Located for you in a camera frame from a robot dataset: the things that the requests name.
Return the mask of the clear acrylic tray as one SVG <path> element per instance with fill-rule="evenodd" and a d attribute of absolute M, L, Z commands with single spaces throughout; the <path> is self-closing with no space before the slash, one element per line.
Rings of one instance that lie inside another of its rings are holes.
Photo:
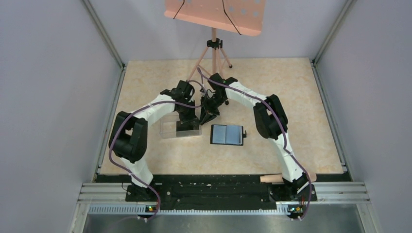
<path fill-rule="evenodd" d="M 163 139 L 200 136 L 202 127 L 196 118 L 189 122 L 180 120 L 178 113 L 170 113 L 160 119 L 160 136 Z"/>

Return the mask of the black leather card holder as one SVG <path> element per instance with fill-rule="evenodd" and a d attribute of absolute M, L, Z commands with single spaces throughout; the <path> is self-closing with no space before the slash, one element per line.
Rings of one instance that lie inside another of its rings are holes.
<path fill-rule="evenodd" d="M 243 146 L 247 131 L 240 125 L 211 125 L 210 144 Z"/>

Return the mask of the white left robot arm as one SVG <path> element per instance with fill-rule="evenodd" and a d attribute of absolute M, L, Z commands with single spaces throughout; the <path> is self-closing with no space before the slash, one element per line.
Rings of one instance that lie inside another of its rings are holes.
<path fill-rule="evenodd" d="M 156 98 L 134 112 L 119 112 L 114 121 L 109 149 L 119 157 L 120 166 L 130 176 L 132 185 L 143 200 L 154 198 L 156 188 L 150 184 L 153 174 L 148 168 L 144 154 L 148 145 L 148 128 L 167 114 L 178 113 L 175 122 L 175 137 L 198 135 L 199 119 L 196 116 L 194 87 L 179 81 L 177 87 L 161 91 Z"/>

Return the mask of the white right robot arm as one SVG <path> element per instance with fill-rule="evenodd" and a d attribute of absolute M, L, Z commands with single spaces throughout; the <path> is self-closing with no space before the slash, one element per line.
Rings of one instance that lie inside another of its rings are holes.
<path fill-rule="evenodd" d="M 212 96 L 204 94 L 201 97 L 200 124 L 208 123 L 219 116 L 219 107 L 229 100 L 252 109 L 258 133 L 275 147 L 282 168 L 286 196 L 291 200 L 298 200 L 303 196 L 310 180 L 307 171 L 292 151 L 288 135 L 288 118 L 279 97 L 275 94 L 259 94 L 242 85 L 237 79 L 223 79 L 218 73 L 211 75 L 207 82 L 213 91 Z"/>

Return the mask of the pink music stand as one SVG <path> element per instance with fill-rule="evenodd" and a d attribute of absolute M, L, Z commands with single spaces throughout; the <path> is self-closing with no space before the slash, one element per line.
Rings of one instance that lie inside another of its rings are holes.
<path fill-rule="evenodd" d="M 199 68 L 207 74 L 223 75 L 223 66 L 233 67 L 223 48 L 217 30 L 238 35 L 258 36 L 262 32 L 266 8 L 265 0 L 166 0 L 164 16 L 173 20 L 194 23 L 211 29 L 211 39 L 206 42 L 188 80 Z"/>

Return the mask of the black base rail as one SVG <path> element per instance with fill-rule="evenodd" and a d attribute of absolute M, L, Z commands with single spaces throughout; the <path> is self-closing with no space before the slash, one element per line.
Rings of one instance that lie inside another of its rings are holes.
<path fill-rule="evenodd" d="M 137 204 L 141 213 L 154 212 L 160 202 L 164 214 L 300 214 L 305 204 L 347 204 L 363 191 L 345 175 L 321 175 L 299 194 L 281 182 L 262 182 L 259 175 L 155 175 L 152 188 L 132 184 L 127 175 L 98 175 L 83 185 L 79 199 Z"/>

